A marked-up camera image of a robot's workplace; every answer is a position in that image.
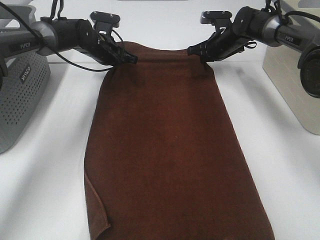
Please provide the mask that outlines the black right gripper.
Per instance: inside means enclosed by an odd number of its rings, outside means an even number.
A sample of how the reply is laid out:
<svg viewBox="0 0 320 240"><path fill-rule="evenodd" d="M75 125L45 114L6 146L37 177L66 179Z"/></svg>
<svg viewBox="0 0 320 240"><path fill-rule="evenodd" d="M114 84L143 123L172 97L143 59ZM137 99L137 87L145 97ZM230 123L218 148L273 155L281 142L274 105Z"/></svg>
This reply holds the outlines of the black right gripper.
<svg viewBox="0 0 320 240"><path fill-rule="evenodd" d="M198 55L201 63L222 61L238 52L247 42L245 33L237 30L237 24L215 26L215 32L208 42L201 42L187 48L187 54Z"/></svg>

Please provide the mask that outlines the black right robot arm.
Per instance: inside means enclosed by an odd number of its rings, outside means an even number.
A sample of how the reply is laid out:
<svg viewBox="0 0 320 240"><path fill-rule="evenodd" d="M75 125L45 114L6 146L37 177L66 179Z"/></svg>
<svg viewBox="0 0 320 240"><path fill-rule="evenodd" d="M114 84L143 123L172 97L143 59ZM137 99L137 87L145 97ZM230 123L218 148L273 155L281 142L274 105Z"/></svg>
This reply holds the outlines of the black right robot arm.
<svg viewBox="0 0 320 240"><path fill-rule="evenodd" d="M215 32L205 41L187 48L188 55L197 55L202 62L216 62L254 48L257 42L269 47L287 46L300 53L297 68L305 92L320 96L320 31L293 24L290 15L319 21L319 17L302 11L282 14L267 6L261 10L242 7L234 19L229 11L204 11L202 24L211 24Z"/></svg>

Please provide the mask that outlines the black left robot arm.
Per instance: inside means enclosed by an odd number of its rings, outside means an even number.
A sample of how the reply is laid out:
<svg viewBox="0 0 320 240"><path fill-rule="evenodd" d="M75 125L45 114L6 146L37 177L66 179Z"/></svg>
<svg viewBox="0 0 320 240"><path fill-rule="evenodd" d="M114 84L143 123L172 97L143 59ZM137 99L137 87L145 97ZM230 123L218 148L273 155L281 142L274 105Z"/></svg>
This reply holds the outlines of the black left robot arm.
<svg viewBox="0 0 320 240"><path fill-rule="evenodd" d="M124 42L117 43L111 34L101 34L88 20L65 19L51 23L36 21L25 25L25 30L9 31L0 35L0 77L8 76L6 60L29 53L40 56L57 55L65 62L82 69L83 66L62 56L74 49L101 65L108 71L121 64L136 64L137 56L125 50Z"/></svg>

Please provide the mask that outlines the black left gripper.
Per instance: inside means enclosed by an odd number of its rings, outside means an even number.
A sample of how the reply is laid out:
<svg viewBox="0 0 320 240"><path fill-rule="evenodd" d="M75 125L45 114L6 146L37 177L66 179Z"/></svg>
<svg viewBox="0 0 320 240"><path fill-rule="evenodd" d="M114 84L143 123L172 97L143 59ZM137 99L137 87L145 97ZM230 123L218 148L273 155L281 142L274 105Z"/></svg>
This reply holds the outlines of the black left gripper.
<svg viewBox="0 0 320 240"><path fill-rule="evenodd" d="M98 34L88 20L80 19L76 23L78 45L74 48L101 65L118 66L122 64L136 64L138 57L125 49L115 52L106 39Z"/></svg>

